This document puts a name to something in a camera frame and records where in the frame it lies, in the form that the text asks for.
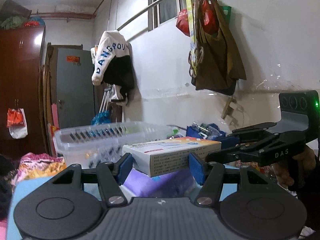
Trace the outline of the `person right hand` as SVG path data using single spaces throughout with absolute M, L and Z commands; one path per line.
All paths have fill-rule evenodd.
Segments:
M 272 164 L 277 182 L 283 188 L 292 186 L 303 171 L 313 170 L 315 167 L 316 156 L 308 145 L 305 146 L 303 153 L 293 156 L 292 159 Z

